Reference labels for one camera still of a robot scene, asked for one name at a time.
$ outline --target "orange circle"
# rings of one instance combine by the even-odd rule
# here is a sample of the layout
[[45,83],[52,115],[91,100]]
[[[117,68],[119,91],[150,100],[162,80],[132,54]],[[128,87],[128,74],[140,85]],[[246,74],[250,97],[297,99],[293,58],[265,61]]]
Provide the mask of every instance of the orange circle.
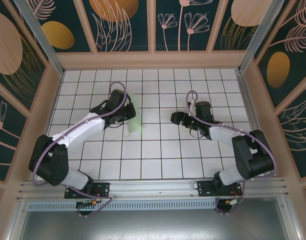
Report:
[[89,3],[96,14],[108,22],[122,22],[123,15],[120,15],[122,10],[125,10],[129,19],[138,10],[138,0],[89,0]]

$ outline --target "grid line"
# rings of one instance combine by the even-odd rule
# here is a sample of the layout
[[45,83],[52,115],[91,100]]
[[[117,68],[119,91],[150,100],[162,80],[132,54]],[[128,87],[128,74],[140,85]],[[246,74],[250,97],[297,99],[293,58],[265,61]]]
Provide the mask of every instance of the grid line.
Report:
[[[174,71],[174,69],[173,69],[173,74],[174,74],[174,86],[175,86],[176,111],[178,112],[178,103],[177,103],[177,94],[176,94],[176,80],[175,80],[175,71]],[[178,137],[179,137],[179,151],[180,151],[180,154],[181,154],[182,178],[184,178],[182,145],[181,145],[181,138],[180,138],[179,126],[178,126]]]
[[163,163],[162,163],[162,127],[161,127],[161,100],[159,97],[160,94],[160,89],[159,89],[159,72],[157,70],[157,81],[158,81],[158,114],[159,114],[159,144],[160,144],[160,148],[161,148],[161,179],[163,179]]
[[[189,79],[191,80],[191,81],[190,81],[190,82],[191,82],[191,89],[193,90],[192,78],[191,78],[191,73],[190,73],[190,71],[189,71]],[[204,166],[203,166],[203,158],[202,158],[201,142],[200,142],[199,138],[198,138],[198,146],[199,146],[199,154],[201,155],[201,163],[202,163],[203,177],[205,177],[205,174],[204,174]]]
[[61,85],[60,85],[60,87],[59,87],[60,89],[59,89],[59,91],[58,91],[58,96],[56,96],[56,102],[55,102],[55,106],[54,106],[53,113],[52,113],[52,116],[51,116],[52,119],[51,119],[51,121],[50,121],[50,126],[48,127],[47,135],[49,135],[49,132],[50,132],[50,130],[51,130],[51,126],[52,126],[52,123],[53,123],[55,110],[56,110],[57,103],[58,103],[59,94],[60,94],[60,92],[61,92],[61,90],[62,90],[62,86],[63,86],[63,82],[64,82],[65,75],[66,75],[66,71],[64,72],[63,81],[62,81],[62,83],[61,83]]
[[[203,138],[201,139],[192,138],[189,135],[189,129],[184,128],[184,127],[182,129],[180,128],[182,126],[178,126],[178,125],[173,126],[173,124],[169,121],[169,119],[171,117],[171,114],[175,111],[187,112],[186,107],[184,106],[184,101],[185,101],[184,92],[186,91],[186,89],[189,90],[189,89],[192,89],[193,86],[196,86],[197,89],[195,90],[198,92],[198,94],[201,95],[200,97],[202,101],[209,101],[211,103],[212,105],[211,111],[213,115],[215,111],[215,116],[214,116],[215,120],[219,120],[226,124],[248,123],[246,118],[243,119],[244,118],[243,114],[233,112],[233,108],[240,108],[240,110],[243,110],[244,108],[244,106],[240,106],[242,105],[242,102],[238,98],[238,96],[229,95],[229,94],[240,94],[240,92],[237,92],[238,91],[237,88],[232,87],[230,89],[230,86],[234,86],[234,84],[229,84],[225,87],[222,77],[221,79],[218,79],[218,80],[207,80],[205,70],[203,71],[200,70],[198,72],[198,76],[197,76],[197,78],[199,78],[198,80],[197,79],[192,80],[193,77],[189,69],[183,69],[178,72],[176,72],[176,70],[174,69],[164,69],[163,71],[161,71],[160,69],[157,69],[156,80],[150,80],[150,81],[144,81],[143,80],[144,71],[142,69],[140,71],[142,74],[142,81],[132,81],[131,78],[127,80],[127,77],[131,77],[131,74],[132,74],[131,72],[129,73],[128,71],[126,71],[126,74],[124,73],[123,76],[117,73],[116,77],[118,79],[120,79],[121,77],[123,78],[123,79],[120,79],[120,81],[126,84],[127,88],[130,88],[129,89],[130,92],[131,92],[131,88],[138,90],[138,92],[135,93],[134,95],[136,98],[138,98],[138,101],[140,100],[142,101],[142,104],[143,104],[143,100],[146,100],[147,98],[146,95],[152,96],[151,98],[148,97],[147,99],[158,101],[158,105],[157,105],[157,102],[155,104],[151,104],[149,101],[146,101],[144,103],[144,107],[142,105],[139,107],[139,110],[142,111],[141,121],[145,122],[145,124],[151,124],[150,125],[151,129],[156,129],[155,131],[153,130],[152,133],[156,133],[156,134],[149,135],[149,137],[146,137],[146,135],[143,135],[143,134],[150,134],[150,133],[141,132],[140,136],[138,135],[139,133],[135,133],[135,135],[133,135],[134,133],[132,133],[132,135],[129,137],[130,134],[126,134],[125,132],[127,131],[126,125],[121,126],[121,128],[117,128],[118,130],[104,131],[101,133],[101,138],[87,139],[85,141],[85,142],[97,142],[97,143],[90,143],[89,145],[87,145],[85,142],[83,142],[83,145],[81,145],[81,148],[79,148],[79,151],[82,150],[81,156],[75,157],[77,158],[75,160],[74,159],[70,160],[72,161],[71,162],[72,166],[74,166],[76,169],[81,169],[82,167],[83,171],[87,174],[87,169],[89,169],[90,172],[92,172],[92,170],[94,172],[93,166],[94,164],[96,164],[96,174],[97,174],[97,171],[99,171],[98,178],[102,176],[102,179],[103,178],[113,179],[112,177],[114,176],[114,179],[119,179],[119,180],[124,179],[124,178],[147,179],[150,177],[158,178],[158,179],[174,179],[174,178],[183,179],[183,178],[186,178],[187,176],[194,176],[194,174],[198,177],[201,177],[201,176],[203,176],[204,178],[211,177],[209,176],[211,171],[209,171],[208,164],[210,164],[210,166],[214,165],[217,168],[219,168],[219,162],[216,160],[209,160],[209,161],[203,162],[204,159],[205,160],[206,159],[218,159],[219,161],[221,161],[222,163],[221,166],[223,168],[224,162],[225,162],[224,159],[231,158],[231,157],[224,157],[224,156],[227,156],[225,152],[226,149],[222,148],[221,150],[220,145],[218,143],[217,144],[212,143],[211,146],[215,145],[218,147],[219,150],[214,150],[212,153],[213,157],[209,157],[211,156],[211,154],[205,154],[204,152],[204,148],[207,148],[208,146],[210,146],[210,145],[207,145],[209,144],[207,141],[202,141]],[[140,71],[135,73],[138,79],[140,79]],[[182,80],[176,80],[175,74],[177,76],[177,73],[179,73],[179,78],[181,78]],[[66,81],[64,85],[61,84],[59,95],[66,96],[66,97],[62,97],[61,102],[58,102],[58,96],[57,96],[57,102],[55,105],[55,109],[58,110],[57,112],[58,114],[55,117],[54,115],[52,116],[52,122],[51,122],[50,127],[54,125],[54,128],[53,129],[49,128],[48,133],[51,133],[51,132],[54,133],[56,129],[61,129],[60,127],[61,125],[72,125],[71,121],[75,119],[76,117],[78,117],[76,114],[79,113],[79,111],[86,112],[95,104],[95,103],[92,103],[92,101],[94,102],[96,99],[102,100],[102,99],[109,98],[109,93],[104,94],[106,92],[104,88],[105,89],[107,88],[107,83],[111,84],[113,79],[116,79],[115,77],[113,77],[113,75],[116,74],[116,72],[110,71],[110,76],[109,76],[109,73],[107,73],[105,81],[101,81],[101,80],[96,81],[96,78],[100,79],[98,76],[100,72],[96,71],[93,82],[91,82],[90,80],[88,80],[88,82],[83,81],[83,84],[84,83],[87,83],[87,84],[81,85],[81,77],[83,74],[84,73],[80,71],[78,82],[69,81],[69,79],[67,78],[69,74],[66,74],[66,73],[64,74],[64,77],[66,76]],[[84,94],[79,94],[78,96],[84,96],[84,97],[76,97],[79,86],[80,86],[79,93],[82,92]],[[219,95],[215,96],[216,98],[213,99],[213,102],[214,101],[216,102],[213,103],[210,98],[211,94],[225,94],[225,97],[224,95],[222,95],[222,98]],[[219,99],[219,103],[222,103],[225,101],[228,103],[228,100],[229,100],[230,104],[228,104],[227,106],[223,106],[217,103],[217,99]],[[108,145],[116,144],[118,145],[118,148],[121,147],[121,155],[120,156],[119,154],[118,156],[116,156],[116,154],[113,155],[109,153],[108,151],[109,149],[106,149],[106,151],[103,153],[103,149],[106,146],[106,144],[104,143],[105,141],[115,142],[115,143],[107,143]],[[100,153],[100,149],[98,149],[97,154],[95,154],[95,152],[94,153],[91,152],[90,154],[87,154],[87,156],[85,155],[83,157],[83,153],[86,154],[86,152],[84,151],[92,151],[92,148],[90,148],[91,145],[99,146],[99,148],[100,146],[102,146],[102,152]],[[197,157],[192,157],[193,154],[190,154],[190,151],[191,151],[190,146],[193,147],[195,156]],[[194,160],[195,164],[190,164],[189,163],[190,159],[197,159],[197,160]],[[82,161],[84,160],[87,160],[87,161],[91,160],[95,162],[94,163],[86,162],[87,164],[83,164]],[[125,161],[128,161],[128,160],[137,160],[137,161],[133,161],[133,162],[131,161],[131,162],[125,163]]]

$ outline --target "cable connector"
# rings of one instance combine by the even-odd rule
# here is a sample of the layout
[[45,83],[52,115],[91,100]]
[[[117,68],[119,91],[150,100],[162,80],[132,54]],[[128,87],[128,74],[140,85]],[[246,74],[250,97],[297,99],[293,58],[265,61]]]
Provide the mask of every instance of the cable connector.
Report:
[[190,103],[191,103],[191,105],[189,106],[190,111],[192,114],[196,115],[195,101],[192,100]]
[[225,201],[225,203],[229,204],[229,205],[234,205],[234,204],[239,204],[242,201],[243,201],[243,199],[237,198],[237,199],[233,199],[233,200],[227,200],[227,201]]

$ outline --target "metal floor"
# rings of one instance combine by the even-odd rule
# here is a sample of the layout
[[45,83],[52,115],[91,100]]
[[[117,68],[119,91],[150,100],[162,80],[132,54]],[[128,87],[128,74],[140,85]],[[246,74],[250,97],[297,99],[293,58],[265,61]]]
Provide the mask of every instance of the metal floor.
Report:
[[275,199],[245,199],[239,209],[28,212],[21,240],[287,240]]

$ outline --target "dark green wallpaper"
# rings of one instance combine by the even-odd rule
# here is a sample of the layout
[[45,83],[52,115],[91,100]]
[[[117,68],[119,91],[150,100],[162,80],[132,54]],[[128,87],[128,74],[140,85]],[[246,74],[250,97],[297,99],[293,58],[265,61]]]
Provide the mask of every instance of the dark green wallpaper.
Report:
[[[29,28],[29,26],[27,25],[26,21],[23,19],[22,15],[19,13],[19,10],[16,6],[16,4],[14,3],[13,0],[10,0],[10,2],[12,3],[13,7],[15,8],[15,10],[17,11],[18,15],[21,17],[22,21],[24,22],[27,30],[29,31],[29,33],[32,35],[32,37],[35,39],[35,36],[33,34],[33,32],[31,31],[31,29]],[[44,57],[48,60],[47,55],[45,54],[43,48],[41,47],[41,45],[39,44],[39,42],[35,39],[35,42],[37,43],[37,45],[39,46],[39,49],[41,49],[41,51],[43,52]]]
[[148,51],[146,0],[116,0],[117,7],[114,0],[83,4],[99,52]]
[[214,50],[246,50],[269,3],[267,0],[229,0]]
[[218,3],[201,0],[185,6],[180,1],[156,0],[156,51],[206,50]]
[[278,12],[277,17],[275,18],[271,28],[269,29],[269,31],[266,33],[265,38],[263,39],[262,43],[260,44],[260,46],[258,47],[256,53],[255,53],[255,58],[257,58],[258,54],[261,52],[264,44],[266,43],[267,38],[269,37],[269,35],[272,33],[276,23],[278,22],[279,18],[281,17],[281,15],[283,14],[283,11],[285,10],[285,8],[287,7],[287,4],[289,3],[289,0],[285,0],[283,3],[282,8],[280,9],[280,11]]
[[4,181],[26,118],[0,95],[0,180]]
[[275,107],[306,77],[306,0],[296,2],[258,67]]
[[0,1],[0,83],[30,109],[45,65]]
[[30,1],[30,6],[57,53],[90,52],[73,0]]
[[300,176],[306,177],[306,90],[279,116]]

